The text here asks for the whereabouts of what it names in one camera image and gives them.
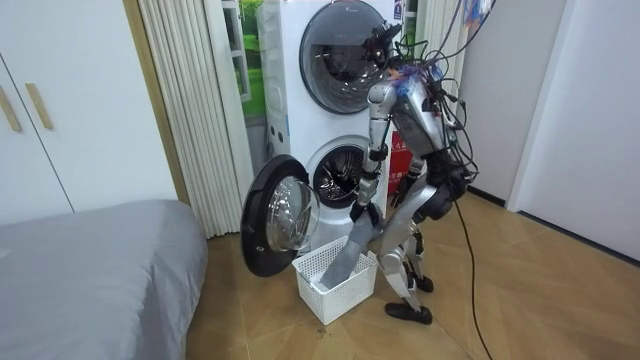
white laundry basket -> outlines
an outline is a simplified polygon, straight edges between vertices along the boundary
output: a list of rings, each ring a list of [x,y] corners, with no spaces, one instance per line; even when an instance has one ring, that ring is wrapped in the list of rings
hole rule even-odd
[[[371,296],[376,283],[378,261],[369,251],[367,256],[360,254],[351,276],[333,289],[322,291],[315,285],[347,240],[341,237],[293,261],[300,297],[324,325]]]

bed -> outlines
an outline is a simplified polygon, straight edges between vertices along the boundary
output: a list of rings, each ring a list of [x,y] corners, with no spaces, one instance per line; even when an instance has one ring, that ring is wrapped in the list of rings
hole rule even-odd
[[[0,227],[0,359],[182,359],[206,259],[177,201]]]

gray bedsheet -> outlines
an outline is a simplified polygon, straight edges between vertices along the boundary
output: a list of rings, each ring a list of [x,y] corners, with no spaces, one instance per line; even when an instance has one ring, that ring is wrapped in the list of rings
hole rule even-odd
[[[182,359],[206,259],[176,201],[0,227],[0,359]]]

sticker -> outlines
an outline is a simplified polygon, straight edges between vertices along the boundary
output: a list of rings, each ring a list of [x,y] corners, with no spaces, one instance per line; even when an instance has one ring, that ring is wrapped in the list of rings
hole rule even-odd
[[[395,20],[402,20],[402,0],[393,0],[393,18]]]

white curtain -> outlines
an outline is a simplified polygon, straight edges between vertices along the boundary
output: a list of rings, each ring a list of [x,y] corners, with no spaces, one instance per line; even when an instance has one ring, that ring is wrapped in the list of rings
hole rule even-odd
[[[222,4],[139,5],[191,206],[207,237],[237,232],[253,170]]]
[[[444,39],[451,19],[456,12],[458,0],[417,0],[418,17],[416,19],[416,41],[429,40],[426,51],[438,50]],[[442,52],[450,55],[460,49],[467,42],[467,28],[464,25],[464,5],[466,0],[462,0],[460,10],[456,16],[449,40],[445,44]],[[464,51],[454,58],[449,59],[449,71],[447,77],[456,79],[458,82],[462,77],[462,65],[464,64]],[[443,71],[447,65],[439,64]],[[447,92],[457,95],[457,87],[451,81],[443,82],[442,87]]]

